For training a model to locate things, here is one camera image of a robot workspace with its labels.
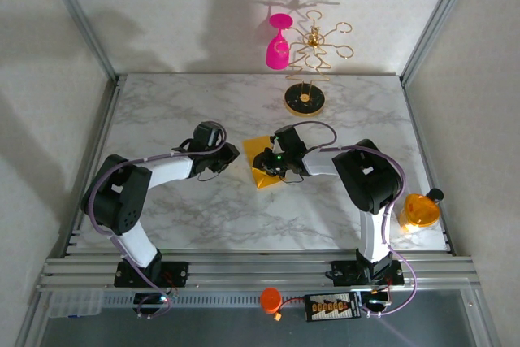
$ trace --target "orange plastic container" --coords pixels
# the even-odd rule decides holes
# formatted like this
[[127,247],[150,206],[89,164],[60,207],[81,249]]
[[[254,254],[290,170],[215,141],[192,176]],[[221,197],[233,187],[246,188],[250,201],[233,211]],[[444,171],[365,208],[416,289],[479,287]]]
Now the orange plastic container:
[[437,203],[444,199],[439,189],[432,189],[427,195],[410,194],[406,197],[405,207],[399,214],[399,224],[406,230],[430,227],[440,217]]
[[275,288],[266,288],[260,296],[260,305],[267,314],[275,314],[282,305],[282,295]]

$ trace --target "black round base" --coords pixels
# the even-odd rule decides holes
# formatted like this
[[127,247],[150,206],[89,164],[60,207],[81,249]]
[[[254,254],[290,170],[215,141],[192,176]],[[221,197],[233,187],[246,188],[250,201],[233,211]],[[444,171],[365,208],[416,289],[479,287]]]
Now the black round base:
[[285,91],[284,103],[287,110],[300,117],[318,115],[325,105],[325,94],[315,85],[299,83]]

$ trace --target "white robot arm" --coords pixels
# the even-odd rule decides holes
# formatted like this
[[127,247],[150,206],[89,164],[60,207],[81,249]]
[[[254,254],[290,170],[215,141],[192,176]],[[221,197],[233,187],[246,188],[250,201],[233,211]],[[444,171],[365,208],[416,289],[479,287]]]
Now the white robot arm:
[[195,128],[193,138],[169,154],[133,161],[117,154],[106,158],[84,195],[81,208],[96,231],[107,235],[123,253],[123,270],[132,273],[127,280],[134,284],[133,278],[139,278],[139,272],[133,274],[135,267],[152,282],[160,279],[164,271],[161,252],[139,221],[148,190],[172,180],[192,178],[205,169],[220,173],[239,154],[234,145],[226,142],[225,129],[207,121]]
[[383,227],[384,214],[391,212],[402,187],[401,176],[392,164],[381,157],[383,154],[370,140],[343,149],[307,149],[294,126],[289,125],[277,130],[271,141],[273,148],[257,155],[253,167],[280,179],[287,171],[301,176],[339,176],[360,210],[362,244],[356,253],[356,270],[349,273],[355,276],[345,284],[371,284],[384,279],[392,265],[389,224]]

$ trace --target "orange cup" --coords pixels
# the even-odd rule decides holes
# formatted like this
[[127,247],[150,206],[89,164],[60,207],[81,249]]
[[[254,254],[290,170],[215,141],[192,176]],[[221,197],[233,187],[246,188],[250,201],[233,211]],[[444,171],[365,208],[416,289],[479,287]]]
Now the orange cup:
[[267,314],[275,314],[282,305],[282,295],[275,288],[266,288],[260,296],[260,305]]

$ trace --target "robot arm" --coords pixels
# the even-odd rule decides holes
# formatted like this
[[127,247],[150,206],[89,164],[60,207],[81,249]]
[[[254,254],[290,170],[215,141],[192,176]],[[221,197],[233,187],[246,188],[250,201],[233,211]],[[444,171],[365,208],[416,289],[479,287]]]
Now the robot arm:
[[[124,165],[109,175],[95,194],[93,211],[97,224],[109,228],[117,236],[126,255],[151,280],[157,277],[160,270],[161,253],[151,243],[139,221],[146,194],[153,187],[172,180],[192,178],[205,169],[217,173],[223,171],[240,153],[227,142],[216,148],[221,132],[222,129],[215,123],[201,123],[193,132],[193,138],[166,155],[166,162],[152,162],[148,167]],[[127,162],[117,154],[106,158],[83,197],[81,208],[84,213],[88,214],[94,186],[99,185],[98,182],[110,169]]]
[[386,159],[371,153],[379,150],[370,140],[358,142],[356,149],[307,149],[296,129],[287,126],[276,131],[271,141],[274,149],[266,148],[253,161],[253,166],[266,174],[284,178],[290,170],[301,176],[340,177],[360,210],[362,245],[357,251],[358,269],[367,282],[376,279],[392,262],[386,244],[389,225],[382,234],[382,224],[385,206],[402,186],[396,170]]

